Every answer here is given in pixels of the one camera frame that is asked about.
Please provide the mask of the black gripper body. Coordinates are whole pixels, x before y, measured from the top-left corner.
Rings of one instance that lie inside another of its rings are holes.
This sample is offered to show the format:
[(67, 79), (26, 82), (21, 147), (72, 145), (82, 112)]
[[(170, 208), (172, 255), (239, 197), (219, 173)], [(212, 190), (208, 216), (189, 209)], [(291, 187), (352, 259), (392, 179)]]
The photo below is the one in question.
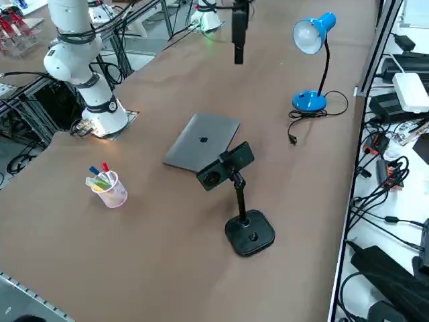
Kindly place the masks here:
[(242, 17), (244, 20), (249, 19), (249, 0), (234, 0), (232, 7), (233, 18)]

